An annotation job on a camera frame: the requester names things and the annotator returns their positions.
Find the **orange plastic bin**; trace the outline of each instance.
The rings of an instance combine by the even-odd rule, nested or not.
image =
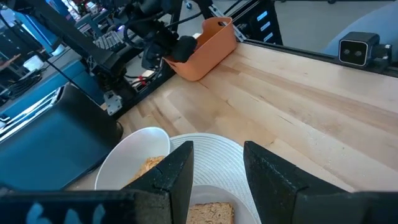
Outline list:
[[[238,45],[230,17],[209,18],[203,21],[202,28],[203,33],[197,38],[197,48],[187,62],[165,58],[177,74],[190,81],[203,78]]]

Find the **ribbed white plate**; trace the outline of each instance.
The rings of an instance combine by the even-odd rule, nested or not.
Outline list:
[[[240,199],[260,222],[250,193],[243,163],[243,147],[238,143],[207,133],[183,134],[171,138],[174,148],[193,141],[193,185],[213,185]]]

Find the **cable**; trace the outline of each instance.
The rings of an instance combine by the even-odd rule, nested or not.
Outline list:
[[[135,81],[135,82],[131,83],[130,85],[134,86],[135,84],[142,84],[142,82],[151,82],[153,80],[156,80],[157,77],[159,76],[159,74],[162,73],[162,70],[163,70],[163,64],[160,66],[160,68],[157,71],[155,71],[153,74],[151,74],[151,76],[141,77],[141,78],[143,78],[143,80]]]
[[[53,63],[49,62],[47,59],[43,58],[43,56],[39,53],[36,52],[35,49],[33,49],[33,47],[31,47],[19,34],[17,34],[17,32],[15,32],[13,29],[11,29],[11,26],[8,24],[8,22],[5,20],[5,18],[2,16],[2,14],[0,13],[0,20],[2,20],[2,22],[4,23],[4,25],[6,25],[6,27],[11,30],[11,32],[17,36],[28,48],[30,48],[30,50],[32,50],[36,56],[39,57],[39,59],[43,60],[44,62],[47,62],[51,67],[53,67],[54,69],[56,69],[57,72],[59,72],[64,78],[66,78],[68,80],[68,82],[70,82],[71,84],[75,85],[76,88],[78,88],[80,91],[82,91],[86,96],[89,97],[89,94],[82,88],[80,88],[71,78],[69,78],[65,73],[63,73],[58,67],[56,67]],[[18,22],[17,22],[17,26],[20,29],[24,29]]]
[[[121,132],[120,138],[122,138],[122,137],[123,137],[123,134],[124,134],[124,127],[123,127],[123,125],[122,125],[119,121],[116,121],[116,124],[119,125],[119,130],[120,130],[120,132]]]
[[[140,77],[132,77],[132,76],[130,76],[130,75],[124,75],[125,77],[128,77],[128,78],[140,78]]]
[[[229,7],[227,10],[225,10],[224,15],[226,15],[231,9],[233,9],[235,6],[237,6],[241,1],[243,1],[243,0],[237,0],[234,4],[232,4],[231,7]]]
[[[38,83],[42,79],[40,73],[37,75],[30,75],[29,77],[23,78],[14,82],[13,84],[8,86],[7,97],[11,100],[14,100],[24,94],[30,87]]]
[[[133,24],[136,24],[138,22],[145,22],[145,21],[151,21],[154,19],[158,19],[162,16],[164,16],[165,13],[164,12],[159,12],[157,14],[154,14],[153,16],[147,17],[147,18],[143,18],[143,19],[137,19],[137,20],[129,20],[127,22],[127,24],[124,26],[124,30],[123,30],[123,38],[124,41],[127,42],[131,47],[135,47],[135,48],[140,48],[137,44],[135,44],[132,39],[135,38],[137,36],[137,34],[134,34],[132,37],[129,37],[127,32],[129,30],[129,27],[132,26]]]
[[[188,18],[185,18],[185,19],[183,19],[183,20],[181,20],[181,21],[173,22],[173,23],[167,25],[166,28],[170,28],[170,27],[172,27],[172,26],[179,25],[179,24],[181,24],[181,23],[190,21],[191,19],[194,19],[194,18],[196,18],[196,17],[198,17],[198,16],[200,16],[200,15],[201,15],[201,12],[199,12],[198,14],[195,14],[195,15],[193,15],[193,16],[190,16],[190,17],[188,17]]]

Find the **butcher block countertop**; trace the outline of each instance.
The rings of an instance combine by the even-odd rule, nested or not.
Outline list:
[[[125,136],[159,126],[252,140],[342,189],[398,190],[398,79],[384,75],[239,44],[199,82],[175,75],[119,121]]]

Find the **camera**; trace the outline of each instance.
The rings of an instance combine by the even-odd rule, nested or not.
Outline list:
[[[378,34],[350,32],[339,42],[338,59],[355,67],[367,67],[374,63],[387,66],[391,62],[391,48],[389,44],[380,44]]]

